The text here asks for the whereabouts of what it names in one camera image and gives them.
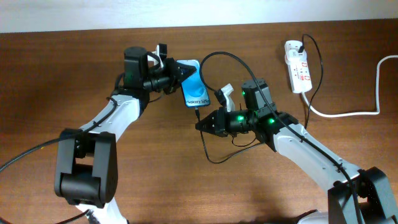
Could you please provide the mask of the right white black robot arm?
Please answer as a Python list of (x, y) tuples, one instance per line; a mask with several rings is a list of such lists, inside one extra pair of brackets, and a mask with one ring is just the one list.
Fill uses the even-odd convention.
[(219, 137), (253, 132), (260, 144), (299, 166), (328, 197), (327, 211), (307, 212), (299, 223), (397, 223), (397, 202), (383, 171), (342, 159), (292, 115), (277, 111), (263, 79), (242, 84), (245, 109), (231, 106), (230, 88), (217, 91), (222, 106), (199, 120), (196, 129)]

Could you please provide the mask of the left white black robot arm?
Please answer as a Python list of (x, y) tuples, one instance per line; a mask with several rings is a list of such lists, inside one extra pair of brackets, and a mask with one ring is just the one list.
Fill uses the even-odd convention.
[(150, 52), (124, 50), (124, 72), (118, 76), (108, 104), (89, 123), (60, 133), (54, 191), (87, 215), (90, 223), (128, 223), (116, 203), (116, 143), (143, 114), (150, 93), (169, 95), (196, 72), (196, 67), (167, 57), (167, 46)]

